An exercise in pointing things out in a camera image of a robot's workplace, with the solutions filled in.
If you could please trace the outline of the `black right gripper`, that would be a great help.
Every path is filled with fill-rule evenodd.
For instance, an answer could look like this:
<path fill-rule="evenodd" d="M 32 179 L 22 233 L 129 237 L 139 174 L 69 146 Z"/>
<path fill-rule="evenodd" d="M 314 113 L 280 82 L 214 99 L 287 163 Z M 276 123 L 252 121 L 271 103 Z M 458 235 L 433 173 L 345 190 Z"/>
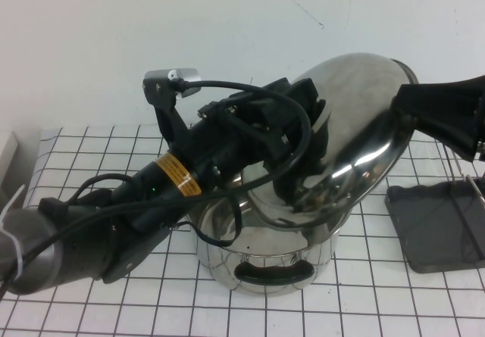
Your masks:
<path fill-rule="evenodd" d="M 485 161 L 484 77 L 454 83 L 403 85 L 391 108 L 417 131 L 439 140 L 462 159 Z"/>

